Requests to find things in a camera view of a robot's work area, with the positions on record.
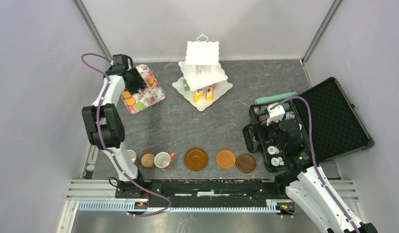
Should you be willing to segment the green square cake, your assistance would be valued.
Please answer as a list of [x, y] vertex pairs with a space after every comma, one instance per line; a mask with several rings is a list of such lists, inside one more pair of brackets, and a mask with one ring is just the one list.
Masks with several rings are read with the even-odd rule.
[[191, 90], [186, 79], [183, 80], [183, 87], [184, 87], [184, 91], [186, 91], [186, 92]]

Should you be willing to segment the yellow cake slice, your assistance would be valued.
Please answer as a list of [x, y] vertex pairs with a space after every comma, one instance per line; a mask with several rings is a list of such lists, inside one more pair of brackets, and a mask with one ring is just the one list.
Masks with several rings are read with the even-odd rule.
[[204, 95], [204, 92], [202, 89], [197, 89], [194, 92], [194, 102], [197, 103]]

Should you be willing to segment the orange yellow cake piece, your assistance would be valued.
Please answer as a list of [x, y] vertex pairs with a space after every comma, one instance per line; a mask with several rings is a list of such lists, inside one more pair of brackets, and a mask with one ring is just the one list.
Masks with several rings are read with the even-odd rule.
[[208, 87], [207, 88], [206, 100], [207, 101], [212, 101], [213, 100], [213, 88], [212, 87]]

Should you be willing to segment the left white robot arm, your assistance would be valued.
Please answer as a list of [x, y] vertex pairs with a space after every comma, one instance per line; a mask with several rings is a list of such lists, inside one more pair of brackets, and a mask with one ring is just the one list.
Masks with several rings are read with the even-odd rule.
[[130, 182], [127, 186], [128, 193], [140, 198], [145, 194], [146, 185], [138, 180], [141, 176], [139, 169], [124, 145], [124, 125], [116, 106], [123, 91], [138, 93], [146, 88], [146, 82], [134, 67], [130, 56], [117, 54], [108, 62], [110, 67], [107, 71], [87, 64], [103, 75], [104, 83], [96, 100], [90, 106], [82, 108], [82, 117], [90, 144], [108, 156], [119, 180]]

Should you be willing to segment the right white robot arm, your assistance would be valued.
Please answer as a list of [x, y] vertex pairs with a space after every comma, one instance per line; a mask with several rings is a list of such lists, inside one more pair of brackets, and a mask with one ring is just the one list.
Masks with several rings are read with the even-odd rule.
[[250, 134], [262, 142], [282, 147], [282, 160], [287, 171], [275, 176], [274, 193], [289, 197], [324, 233], [375, 233], [372, 223], [364, 223], [343, 202], [319, 165], [312, 142], [312, 124], [309, 124], [308, 142], [302, 143], [301, 128], [292, 120], [257, 122]]

